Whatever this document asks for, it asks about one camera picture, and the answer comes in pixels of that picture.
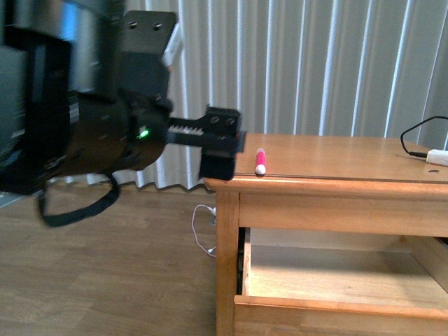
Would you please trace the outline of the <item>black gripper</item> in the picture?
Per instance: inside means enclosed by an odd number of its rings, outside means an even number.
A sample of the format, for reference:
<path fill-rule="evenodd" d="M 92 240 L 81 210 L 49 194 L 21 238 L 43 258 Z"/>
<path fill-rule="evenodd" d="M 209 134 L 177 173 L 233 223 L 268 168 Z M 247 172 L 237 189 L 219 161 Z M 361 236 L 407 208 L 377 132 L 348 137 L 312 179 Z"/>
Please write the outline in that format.
<path fill-rule="evenodd" d="M 167 141 L 202 149 L 201 179 L 232 180 L 246 140 L 240 112 L 208 106 L 201 118 L 169 119 L 165 57 L 176 52 L 177 15 L 131 10 L 118 27 L 105 29 L 93 62 L 77 68 L 78 117 L 72 122 L 66 174 L 144 169 Z"/>

